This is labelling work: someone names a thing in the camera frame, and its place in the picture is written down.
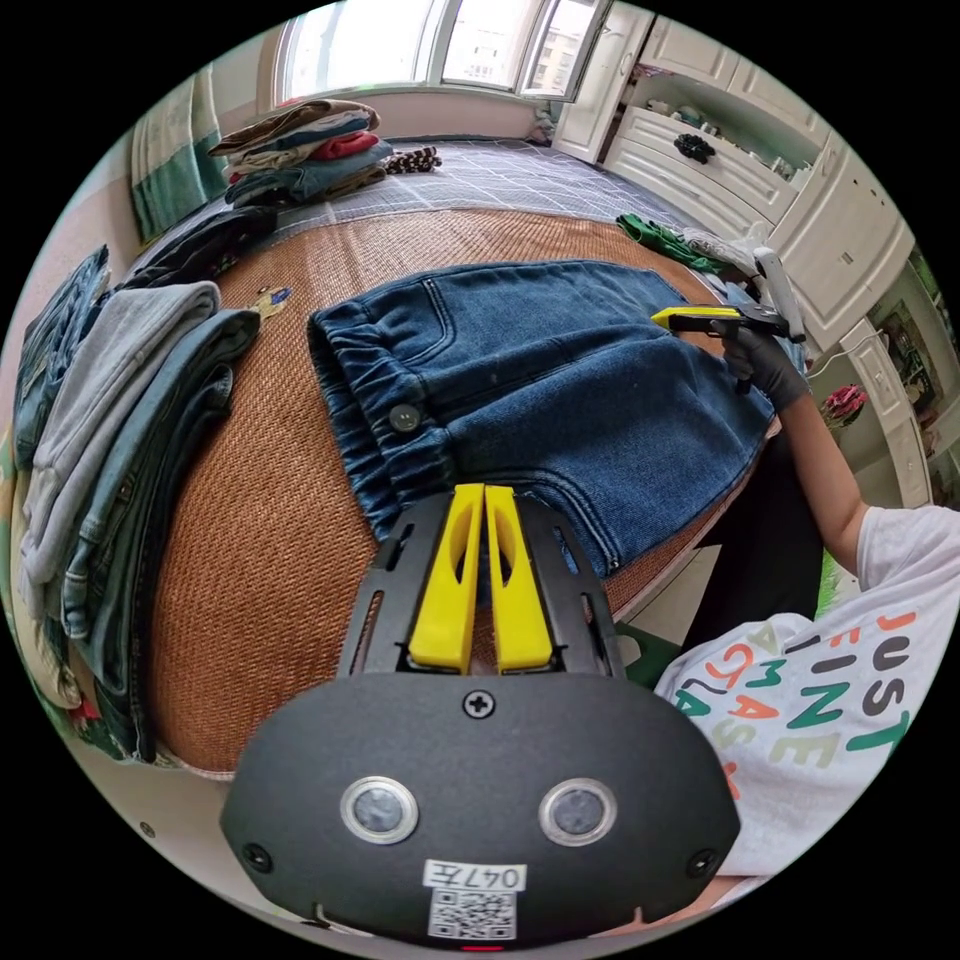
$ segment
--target leopard print item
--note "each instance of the leopard print item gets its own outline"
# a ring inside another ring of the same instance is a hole
[[[429,173],[442,165],[443,160],[437,156],[436,147],[421,147],[395,153],[384,161],[383,167],[387,173]]]

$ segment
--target button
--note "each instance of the button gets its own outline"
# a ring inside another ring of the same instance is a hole
[[[387,777],[364,777],[343,794],[340,816],[347,829],[361,840],[391,844],[413,833],[419,810],[403,784]]]
[[[397,433],[412,433],[420,426],[420,411],[409,403],[397,404],[390,411],[390,426]]]
[[[540,828],[562,847],[582,847],[605,837],[617,816],[610,790],[597,780],[565,780],[540,804]]]
[[[574,837],[596,830],[603,820],[603,801],[589,790],[570,790],[553,806],[553,822]]]
[[[391,833],[403,819],[403,804],[391,790],[371,787],[353,801],[353,815],[371,833]]]

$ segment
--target black glove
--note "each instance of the black glove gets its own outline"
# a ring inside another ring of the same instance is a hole
[[[737,379],[752,380],[769,397],[777,413],[810,393],[806,377],[773,337],[722,320],[714,320],[710,326],[723,339],[724,355]]]

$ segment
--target white drawer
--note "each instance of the white drawer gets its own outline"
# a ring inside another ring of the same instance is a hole
[[[777,223],[797,199],[796,188],[750,154],[652,110],[630,107],[623,115],[618,132],[625,139],[650,147],[726,188],[773,223]],[[674,140],[684,133],[702,137],[717,151],[716,154],[706,163],[684,157],[673,145]]]
[[[893,428],[912,420],[906,391],[870,321],[861,320],[840,340],[840,347],[860,375],[883,432],[889,435]]]
[[[917,430],[916,421],[909,420],[894,427],[887,434],[890,456],[897,471],[900,496],[908,509],[922,507],[933,500],[930,488],[930,473],[927,460],[923,455],[923,443]]]
[[[708,230],[727,240],[744,236],[757,222],[773,224],[745,200],[705,177],[699,170],[651,147],[617,137],[604,167],[632,183],[651,190]]]

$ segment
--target green cloth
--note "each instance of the green cloth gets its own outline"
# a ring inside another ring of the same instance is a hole
[[[663,671],[680,656],[680,647],[677,644],[631,627],[629,623],[618,623],[617,634],[637,641],[640,659],[627,664],[627,679],[648,690],[656,687]]]
[[[635,213],[617,217],[617,226],[631,239],[656,253],[662,253],[677,263],[701,273],[720,273],[730,268],[729,263],[714,260],[697,253],[682,237],[672,230],[641,220]]]

